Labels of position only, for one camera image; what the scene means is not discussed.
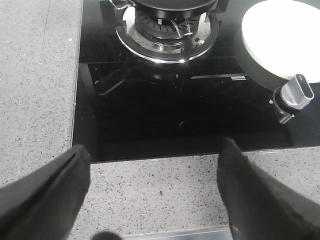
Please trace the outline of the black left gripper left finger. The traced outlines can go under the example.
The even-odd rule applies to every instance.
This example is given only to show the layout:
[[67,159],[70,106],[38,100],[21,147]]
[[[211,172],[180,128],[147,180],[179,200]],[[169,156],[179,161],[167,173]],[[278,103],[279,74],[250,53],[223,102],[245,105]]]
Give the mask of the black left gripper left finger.
[[2,240],[66,240],[90,186],[90,154],[75,145],[0,189]]

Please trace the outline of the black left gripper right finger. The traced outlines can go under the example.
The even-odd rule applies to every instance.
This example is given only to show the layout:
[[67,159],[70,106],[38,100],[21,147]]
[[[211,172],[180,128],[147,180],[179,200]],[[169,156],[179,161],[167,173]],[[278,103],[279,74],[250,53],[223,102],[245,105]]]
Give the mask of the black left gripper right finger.
[[217,186],[234,240],[320,238],[320,205],[263,171],[228,137],[218,156]]

